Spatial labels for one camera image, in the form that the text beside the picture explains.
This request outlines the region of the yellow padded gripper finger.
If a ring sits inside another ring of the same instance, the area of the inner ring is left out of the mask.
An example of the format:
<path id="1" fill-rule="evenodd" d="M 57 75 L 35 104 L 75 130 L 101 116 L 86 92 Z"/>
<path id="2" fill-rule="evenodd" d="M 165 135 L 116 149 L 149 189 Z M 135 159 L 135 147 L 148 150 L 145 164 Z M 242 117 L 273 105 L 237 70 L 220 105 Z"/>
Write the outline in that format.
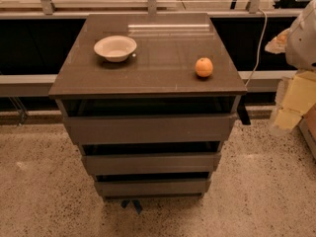
<path id="1" fill-rule="evenodd" d="M 292 78 L 282 78 L 276 90 L 276 106 L 269 120 L 270 133 L 284 136 L 292 132 L 315 104 L 315 72 L 298 70 Z"/>
<path id="2" fill-rule="evenodd" d="M 265 46 L 265 51 L 273 54 L 285 53 L 288 32 L 289 29 L 285 29 L 270 40 Z"/>

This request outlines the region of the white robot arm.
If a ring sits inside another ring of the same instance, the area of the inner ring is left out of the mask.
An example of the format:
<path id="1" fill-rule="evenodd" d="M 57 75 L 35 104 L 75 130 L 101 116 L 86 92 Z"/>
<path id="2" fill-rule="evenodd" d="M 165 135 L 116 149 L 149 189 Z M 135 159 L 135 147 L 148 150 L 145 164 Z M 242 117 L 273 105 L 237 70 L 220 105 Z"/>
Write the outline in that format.
<path id="1" fill-rule="evenodd" d="M 291 26 L 274 37 L 265 51 L 285 54 L 297 72 L 283 77 L 276 90 L 276 106 L 269 131 L 275 136 L 290 133 L 316 104 L 316 0 L 303 9 Z"/>

